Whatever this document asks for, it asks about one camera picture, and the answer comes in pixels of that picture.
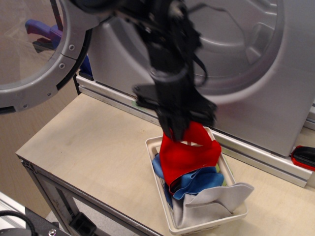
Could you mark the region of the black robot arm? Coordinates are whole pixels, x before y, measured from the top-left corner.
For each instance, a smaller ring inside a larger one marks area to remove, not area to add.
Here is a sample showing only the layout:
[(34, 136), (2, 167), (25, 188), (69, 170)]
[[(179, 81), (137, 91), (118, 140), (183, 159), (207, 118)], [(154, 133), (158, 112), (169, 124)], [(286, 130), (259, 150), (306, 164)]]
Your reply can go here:
[(204, 98), (194, 82), (195, 51), (200, 34), (182, 0), (76, 0), (75, 6), (99, 17), (113, 15), (131, 22), (145, 44), (153, 85), (136, 85), (137, 104), (154, 110), (164, 134), (184, 138), (190, 123), (213, 125), (216, 105)]

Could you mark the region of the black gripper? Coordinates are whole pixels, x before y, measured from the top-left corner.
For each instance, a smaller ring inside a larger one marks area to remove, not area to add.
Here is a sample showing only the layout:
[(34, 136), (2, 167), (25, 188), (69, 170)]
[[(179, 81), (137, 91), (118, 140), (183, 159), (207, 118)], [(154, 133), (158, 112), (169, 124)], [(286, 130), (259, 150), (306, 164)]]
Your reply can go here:
[(197, 91), (187, 71), (151, 71), (150, 76), (153, 84), (137, 84), (133, 92), (139, 106), (156, 112), (168, 138), (182, 141), (191, 121), (209, 126), (215, 123), (217, 106)]

